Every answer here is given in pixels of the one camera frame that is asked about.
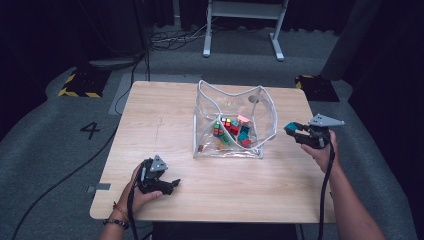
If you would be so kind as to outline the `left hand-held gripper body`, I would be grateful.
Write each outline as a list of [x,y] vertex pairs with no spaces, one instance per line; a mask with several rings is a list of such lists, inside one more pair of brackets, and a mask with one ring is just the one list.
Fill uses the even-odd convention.
[[160,177],[168,169],[168,165],[159,155],[154,158],[145,159],[139,170],[137,186],[142,193],[150,193],[160,189],[167,189],[169,186]]

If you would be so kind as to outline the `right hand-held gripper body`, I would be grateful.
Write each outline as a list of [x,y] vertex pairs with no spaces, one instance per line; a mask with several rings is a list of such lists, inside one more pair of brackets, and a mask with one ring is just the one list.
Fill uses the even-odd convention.
[[343,120],[334,119],[322,114],[314,116],[306,125],[309,125],[309,140],[306,145],[314,149],[322,149],[330,142],[329,128],[333,126],[343,126]]

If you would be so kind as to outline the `clear plastic bag white trim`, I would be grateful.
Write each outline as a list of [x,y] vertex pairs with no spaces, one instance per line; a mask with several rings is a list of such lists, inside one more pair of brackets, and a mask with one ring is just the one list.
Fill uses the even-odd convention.
[[[194,144],[193,157],[240,157],[262,158],[264,145],[273,140],[277,134],[278,117],[274,101],[262,86],[248,87],[246,90],[229,92],[229,86],[217,87],[201,80],[197,86],[197,97],[194,109]],[[251,140],[249,147],[243,147],[238,135],[225,133],[231,140],[224,144],[220,137],[213,135],[213,125],[221,118],[238,121],[242,115],[251,120],[242,126],[250,127],[247,134]],[[229,149],[218,150],[217,143],[223,143]]]

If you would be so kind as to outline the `multicoloured puzzle cube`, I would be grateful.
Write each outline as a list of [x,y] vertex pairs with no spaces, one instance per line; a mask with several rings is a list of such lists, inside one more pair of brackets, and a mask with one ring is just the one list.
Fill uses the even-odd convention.
[[225,133],[229,132],[231,128],[231,119],[221,117],[214,125],[213,125],[213,135],[215,137],[223,136]]

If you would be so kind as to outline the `person's right hand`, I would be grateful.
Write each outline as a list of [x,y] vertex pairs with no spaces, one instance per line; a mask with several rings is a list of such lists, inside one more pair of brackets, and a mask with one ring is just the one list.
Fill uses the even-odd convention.
[[332,130],[330,130],[329,133],[331,143],[323,149],[313,149],[312,147],[306,144],[301,145],[301,149],[304,150],[315,160],[315,162],[318,164],[323,173],[327,171],[331,154],[334,154],[331,172],[336,172],[341,169],[341,165],[339,163],[338,143],[336,134]]

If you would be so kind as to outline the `black yellow striped base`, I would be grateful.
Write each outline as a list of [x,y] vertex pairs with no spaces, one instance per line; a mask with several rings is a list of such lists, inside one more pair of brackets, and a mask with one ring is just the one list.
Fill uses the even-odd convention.
[[308,101],[339,102],[332,83],[321,76],[298,75],[295,86],[304,91]]
[[58,95],[102,98],[110,75],[110,71],[96,68],[89,68],[87,71],[75,69],[65,81]]

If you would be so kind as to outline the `grey tape piece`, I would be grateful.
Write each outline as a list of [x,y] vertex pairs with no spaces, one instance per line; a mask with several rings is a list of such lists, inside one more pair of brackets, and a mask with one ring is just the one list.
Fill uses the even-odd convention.
[[97,190],[108,191],[110,189],[110,183],[98,183],[96,185],[89,185],[86,192],[95,194]]

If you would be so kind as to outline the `grey curtain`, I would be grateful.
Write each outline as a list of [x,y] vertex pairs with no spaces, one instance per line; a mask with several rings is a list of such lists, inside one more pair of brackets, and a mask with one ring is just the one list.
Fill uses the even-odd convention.
[[362,40],[374,20],[382,0],[355,0],[347,24],[333,47],[320,76],[338,81],[357,54]]

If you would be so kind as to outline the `grey stand base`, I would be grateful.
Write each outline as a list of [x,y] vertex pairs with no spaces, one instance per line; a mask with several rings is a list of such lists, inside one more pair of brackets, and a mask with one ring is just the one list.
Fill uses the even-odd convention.
[[142,58],[111,58],[92,60],[89,64],[99,70],[115,71],[133,67],[141,61]]

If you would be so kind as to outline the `black stand pole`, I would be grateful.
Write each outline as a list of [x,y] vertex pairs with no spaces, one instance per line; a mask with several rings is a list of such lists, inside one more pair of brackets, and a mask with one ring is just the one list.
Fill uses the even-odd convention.
[[145,78],[148,82],[151,81],[151,70],[150,70],[150,48],[149,48],[149,38],[146,30],[146,26],[143,18],[143,8],[141,5],[144,3],[144,0],[132,0],[135,11],[135,18],[137,21],[137,28],[139,32],[139,37],[141,41],[142,50],[144,51],[144,60],[145,60]]

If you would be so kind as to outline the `white metal stand frame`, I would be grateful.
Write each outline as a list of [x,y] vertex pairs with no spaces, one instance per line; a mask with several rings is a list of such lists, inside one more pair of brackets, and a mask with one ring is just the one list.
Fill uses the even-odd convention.
[[289,0],[282,0],[279,4],[208,0],[203,56],[209,57],[211,55],[213,17],[249,18],[276,21],[275,30],[269,34],[269,38],[276,59],[278,61],[283,61],[285,57],[279,43],[279,34],[288,3]]

